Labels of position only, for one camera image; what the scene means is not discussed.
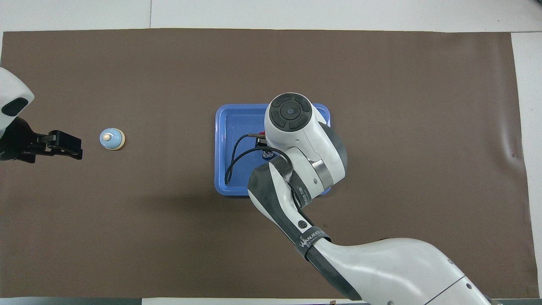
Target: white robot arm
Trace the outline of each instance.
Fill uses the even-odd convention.
[[[19,78],[0,68],[0,137],[33,100],[34,94]]]
[[[81,160],[81,139],[60,130],[36,134],[19,113],[34,100],[32,91],[15,75],[0,68],[0,161],[34,163],[36,155],[62,155]]]
[[[268,145],[285,156],[254,169],[250,199],[344,296],[372,305],[494,303],[441,251],[420,240],[332,243],[301,209],[344,178],[344,145],[309,100],[297,93],[274,98],[264,125]]]

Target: blue tray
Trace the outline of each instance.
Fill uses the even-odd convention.
[[[263,131],[263,119],[269,104],[227,104],[216,111],[215,116],[215,188],[226,196],[248,196],[247,184],[252,170],[266,161],[260,151],[251,152],[235,163],[228,185],[224,173],[231,161],[235,142],[244,134]],[[322,104],[313,104],[331,127],[330,111]],[[236,156],[254,148],[255,138],[247,137],[237,146]]]

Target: brown mat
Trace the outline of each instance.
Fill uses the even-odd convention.
[[[306,208],[335,243],[418,238],[490,296],[538,297],[510,34],[21,32],[1,65],[35,93],[21,117],[85,150],[0,165],[2,297],[341,297],[214,189],[217,108],[287,91],[325,104],[348,149]]]

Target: robot logo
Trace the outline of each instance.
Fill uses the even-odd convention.
[[[317,240],[318,235],[322,234],[322,230],[314,231],[311,235],[307,236],[306,238],[303,238],[303,236],[300,237],[301,242],[299,243],[299,246],[304,247],[307,246],[307,248],[310,248],[312,244]]]
[[[303,190],[302,187],[298,187],[298,190],[299,190],[299,193],[301,194],[301,196],[303,197],[303,201],[305,202],[305,204],[303,206],[308,205],[308,198],[307,198],[307,194],[305,193],[305,190]]]

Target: black cable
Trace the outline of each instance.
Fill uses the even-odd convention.
[[[280,155],[282,155],[284,157],[284,159],[286,159],[286,162],[288,162],[288,164],[292,167],[293,169],[293,164],[292,164],[292,160],[290,160],[290,158],[288,157],[288,155],[286,155],[282,150],[279,150],[279,149],[276,149],[276,148],[273,148],[273,147],[255,147],[255,148],[252,148],[252,149],[249,149],[245,152],[243,152],[242,154],[240,154],[237,158],[234,159],[235,157],[235,151],[237,150],[237,146],[239,145],[239,142],[246,138],[246,137],[258,137],[259,135],[256,135],[256,134],[245,134],[245,135],[242,135],[241,137],[239,137],[239,139],[237,139],[237,142],[235,142],[235,145],[234,145],[234,149],[233,151],[231,152],[231,162],[230,162],[230,166],[228,166],[228,169],[226,169],[226,172],[224,173],[224,183],[227,185],[230,183],[231,181],[231,176],[233,174],[233,167],[234,167],[234,164],[239,161],[239,159],[241,159],[243,156],[249,154],[249,153],[252,153],[253,151],[258,151],[258,150],[270,150],[270,151],[274,151]],[[296,209],[298,210],[299,214],[301,214],[301,216],[303,218],[305,218],[307,220],[307,222],[311,225],[311,226],[314,226],[314,223],[310,220],[309,217],[307,217],[307,215],[305,215],[305,213],[303,213],[303,211],[301,210],[301,201],[299,200],[297,194],[295,193],[294,189],[292,188],[292,186],[290,186],[290,189],[291,189],[291,193],[292,193],[292,199],[294,200],[294,204],[295,204],[295,207]]]
[[[246,138],[246,137],[249,137],[249,136],[250,136],[250,134],[245,134],[245,135],[242,135],[241,137],[239,137],[239,139],[237,139],[237,142],[235,142],[235,145],[234,145],[234,149],[233,149],[233,151],[231,152],[231,160],[230,160],[230,164],[232,164],[233,161],[234,161],[235,150],[237,150],[237,146],[239,145],[239,142],[240,142],[242,139],[244,139],[244,138]],[[229,182],[229,181],[231,180],[231,175],[232,175],[232,174],[233,174],[233,169],[231,169],[229,177],[224,177],[224,180],[228,179],[228,182]]]
[[[288,162],[288,164],[290,164],[291,167],[293,167],[292,165],[292,160],[290,160],[290,158],[288,157],[288,155],[286,155],[284,153],[284,151],[282,150],[279,150],[277,148],[273,148],[273,147],[269,147],[269,146],[261,146],[261,147],[254,147],[254,148],[251,148],[245,152],[243,152],[242,154],[240,154],[237,158],[235,158],[230,166],[228,167],[228,169],[226,170],[225,172],[225,175],[224,175],[224,183],[225,184],[229,184],[230,181],[231,181],[231,171],[233,170],[233,167],[234,167],[234,164],[239,161],[239,159],[241,159],[242,157],[244,157],[246,154],[248,153],[252,153],[253,151],[258,151],[258,150],[270,150],[270,151],[274,151],[275,153],[279,154],[279,155],[282,155],[284,157],[284,159],[286,159],[286,162]]]

